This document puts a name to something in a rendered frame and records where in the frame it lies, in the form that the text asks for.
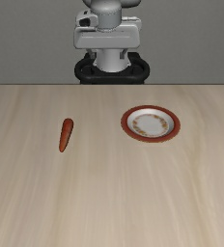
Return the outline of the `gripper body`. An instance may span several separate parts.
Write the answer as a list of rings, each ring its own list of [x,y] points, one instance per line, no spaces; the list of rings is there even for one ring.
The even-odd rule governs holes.
[[[140,45],[142,23],[137,17],[124,16],[121,24],[108,32],[96,27],[76,27],[73,44],[77,49],[129,49]]]

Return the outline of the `white plate with red rim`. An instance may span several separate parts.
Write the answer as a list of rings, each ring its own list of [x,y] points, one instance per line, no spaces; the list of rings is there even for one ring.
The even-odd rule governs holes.
[[[129,137],[137,141],[163,143],[173,139],[180,132],[181,122],[166,108],[140,105],[124,112],[121,127]]]

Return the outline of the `orange carrot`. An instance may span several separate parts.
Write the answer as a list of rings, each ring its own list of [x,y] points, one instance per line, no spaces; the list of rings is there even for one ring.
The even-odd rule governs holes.
[[[61,135],[60,135],[60,142],[59,142],[59,151],[63,152],[70,140],[70,136],[72,134],[73,130],[73,120],[72,119],[64,119],[63,125],[62,125],[62,130],[61,130]]]

